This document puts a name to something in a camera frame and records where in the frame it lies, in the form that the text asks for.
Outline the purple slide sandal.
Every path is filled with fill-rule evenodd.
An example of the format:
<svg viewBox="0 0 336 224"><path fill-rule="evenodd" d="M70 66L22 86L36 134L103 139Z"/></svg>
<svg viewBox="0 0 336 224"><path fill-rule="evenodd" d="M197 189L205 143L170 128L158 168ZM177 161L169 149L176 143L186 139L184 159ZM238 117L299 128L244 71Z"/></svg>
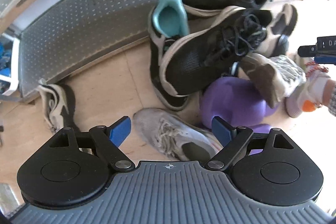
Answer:
<svg viewBox="0 0 336 224"><path fill-rule="evenodd" d="M253 136L247 146L247 155L254 155L263 151L271 126L269 124L258 124L253 126L252 130Z"/></svg>
<svg viewBox="0 0 336 224"><path fill-rule="evenodd" d="M268 106L250 81L237 77L222 77L214 81L201 96L199 105L202 123L208 128L211 128L215 116L234 127L251 128L277 111Z"/></svg>

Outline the white black sneaker upturned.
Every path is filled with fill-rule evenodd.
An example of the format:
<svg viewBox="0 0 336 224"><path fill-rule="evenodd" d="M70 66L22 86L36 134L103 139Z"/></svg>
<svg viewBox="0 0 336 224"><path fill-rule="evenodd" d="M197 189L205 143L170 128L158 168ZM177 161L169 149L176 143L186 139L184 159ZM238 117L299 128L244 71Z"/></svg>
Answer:
<svg viewBox="0 0 336 224"><path fill-rule="evenodd" d="M267 26L266 39L255 50L265 57L286 55L289 47L289 37L297 24L298 12L292 5L286 3L281 12Z"/></svg>

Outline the grey white mesh sneaker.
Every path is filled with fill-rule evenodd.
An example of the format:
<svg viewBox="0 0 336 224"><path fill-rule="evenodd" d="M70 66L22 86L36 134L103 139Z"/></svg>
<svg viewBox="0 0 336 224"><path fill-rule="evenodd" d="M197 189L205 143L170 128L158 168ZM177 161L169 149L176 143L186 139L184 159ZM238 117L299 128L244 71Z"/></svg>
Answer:
<svg viewBox="0 0 336 224"><path fill-rule="evenodd" d="M286 55L268 58L250 53L228 71L232 76L250 80L272 109L306 82L304 70Z"/></svg>

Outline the white navy chunky sneaker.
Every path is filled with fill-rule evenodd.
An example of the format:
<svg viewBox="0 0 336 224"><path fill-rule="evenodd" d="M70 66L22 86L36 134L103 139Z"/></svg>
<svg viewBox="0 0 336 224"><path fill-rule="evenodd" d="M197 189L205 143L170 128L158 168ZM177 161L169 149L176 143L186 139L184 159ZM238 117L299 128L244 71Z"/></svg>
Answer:
<svg viewBox="0 0 336 224"><path fill-rule="evenodd" d="M70 86L66 84L39 85L38 92L42 98L45 122L53 134L64 127L71 127L74 132L80 132L74 122L76 98Z"/></svg>

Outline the worn white sneaker right foot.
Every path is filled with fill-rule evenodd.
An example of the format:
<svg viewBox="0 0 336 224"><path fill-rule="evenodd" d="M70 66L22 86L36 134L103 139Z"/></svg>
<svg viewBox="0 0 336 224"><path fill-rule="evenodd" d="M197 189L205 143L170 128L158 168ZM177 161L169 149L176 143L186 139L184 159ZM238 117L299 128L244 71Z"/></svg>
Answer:
<svg viewBox="0 0 336 224"><path fill-rule="evenodd" d="M305 72L306 81L285 100L285 110L291 118L322 107L324 88L331 79L328 75L329 70L317 64L311 57L299 58L298 63Z"/></svg>

